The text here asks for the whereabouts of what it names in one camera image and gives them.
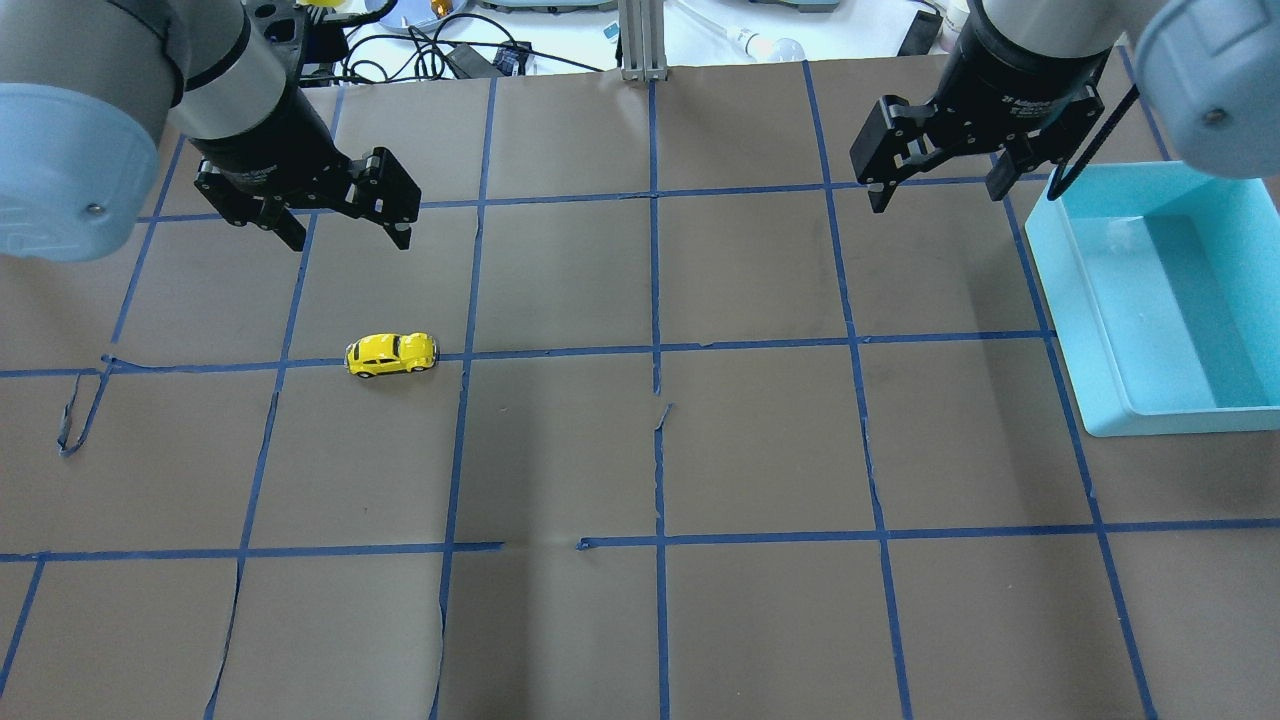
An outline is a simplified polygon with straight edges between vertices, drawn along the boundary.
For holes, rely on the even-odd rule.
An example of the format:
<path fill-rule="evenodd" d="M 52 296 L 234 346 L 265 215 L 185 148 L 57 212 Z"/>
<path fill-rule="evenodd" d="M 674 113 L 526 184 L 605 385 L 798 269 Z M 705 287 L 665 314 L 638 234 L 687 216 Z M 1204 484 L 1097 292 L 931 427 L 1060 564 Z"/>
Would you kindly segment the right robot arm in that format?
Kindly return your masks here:
<path fill-rule="evenodd" d="M 1057 200 L 1144 101 L 1193 169 L 1277 174 L 1275 1 L 972 1 L 923 104 L 884 95 L 849 155 L 870 208 L 954 158 L 992 152 L 995 201 L 1053 164 Z"/>

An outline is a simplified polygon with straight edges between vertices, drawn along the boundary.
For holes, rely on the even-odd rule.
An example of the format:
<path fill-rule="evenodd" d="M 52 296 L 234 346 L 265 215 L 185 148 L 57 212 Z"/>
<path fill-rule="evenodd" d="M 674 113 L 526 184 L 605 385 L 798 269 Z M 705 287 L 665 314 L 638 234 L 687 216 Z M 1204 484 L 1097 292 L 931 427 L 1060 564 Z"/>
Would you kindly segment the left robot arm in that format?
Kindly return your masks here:
<path fill-rule="evenodd" d="M 5 1 L 1 246 L 82 263 L 129 237 L 166 127 L 228 224 L 300 251 L 298 210 L 380 225 L 406 250 L 421 191 L 389 149 L 348 158 L 301 88 L 352 15 L 298 1 Z"/>

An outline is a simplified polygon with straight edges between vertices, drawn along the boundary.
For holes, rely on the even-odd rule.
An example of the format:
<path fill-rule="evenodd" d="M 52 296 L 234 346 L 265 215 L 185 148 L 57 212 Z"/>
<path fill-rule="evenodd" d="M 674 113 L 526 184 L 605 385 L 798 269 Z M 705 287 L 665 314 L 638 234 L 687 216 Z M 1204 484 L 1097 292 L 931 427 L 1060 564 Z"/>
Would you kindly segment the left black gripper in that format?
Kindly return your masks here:
<path fill-rule="evenodd" d="M 291 211 L 330 209 L 375 222 L 398 250 L 410 249 L 422 197 L 419 184 L 392 150 L 374 147 L 362 160 L 361 190 L 352 160 L 292 81 L 251 129 L 191 143 L 202 159 L 193 186 L 233 225 L 262 225 L 291 251 L 302 252 L 307 229 Z"/>

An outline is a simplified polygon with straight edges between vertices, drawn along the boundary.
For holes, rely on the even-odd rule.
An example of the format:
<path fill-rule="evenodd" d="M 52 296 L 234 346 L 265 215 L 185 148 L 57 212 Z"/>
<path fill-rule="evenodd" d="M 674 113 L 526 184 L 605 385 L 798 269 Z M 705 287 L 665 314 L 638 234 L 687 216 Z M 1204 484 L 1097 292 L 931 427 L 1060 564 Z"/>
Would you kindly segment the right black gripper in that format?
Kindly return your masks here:
<path fill-rule="evenodd" d="M 1048 56 L 991 20 L 969 20 L 928 104 L 882 96 L 854 140 L 850 161 L 872 211 L 886 211 L 897 186 L 915 174 L 1001 145 L 986 190 L 1004 201 L 1021 177 L 1082 146 L 1102 111 L 1096 85 L 1105 65 L 1105 53 Z"/>

